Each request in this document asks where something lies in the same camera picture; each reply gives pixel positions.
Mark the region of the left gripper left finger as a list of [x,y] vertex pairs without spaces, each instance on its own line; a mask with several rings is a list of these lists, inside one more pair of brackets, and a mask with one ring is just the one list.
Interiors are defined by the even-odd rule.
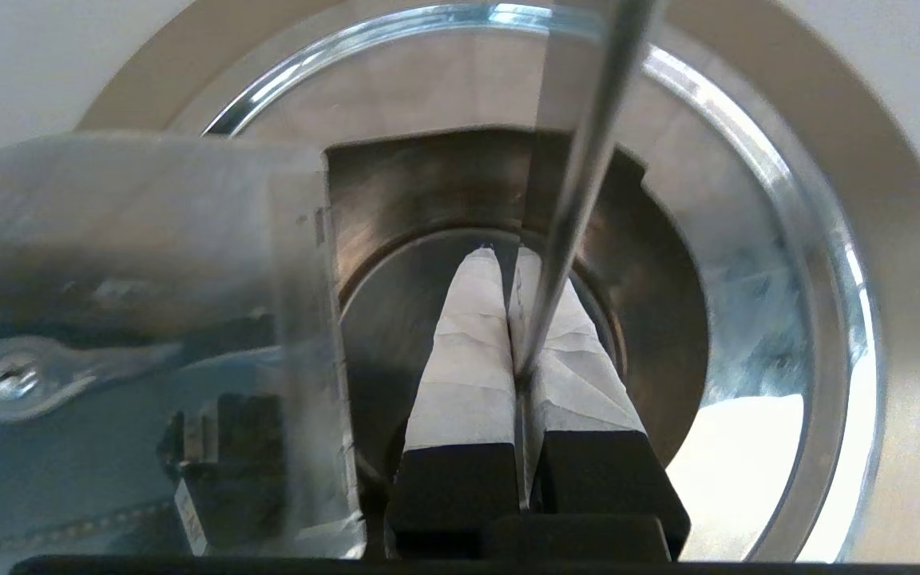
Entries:
[[516,398],[499,260],[458,266],[420,376],[387,505],[387,553],[475,559],[483,528],[518,514]]

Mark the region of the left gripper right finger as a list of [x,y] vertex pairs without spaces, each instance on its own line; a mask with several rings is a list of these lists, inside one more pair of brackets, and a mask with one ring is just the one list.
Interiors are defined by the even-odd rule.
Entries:
[[572,280],[527,382],[527,511],[508,520],[523,560],[675,560],[691,521]]

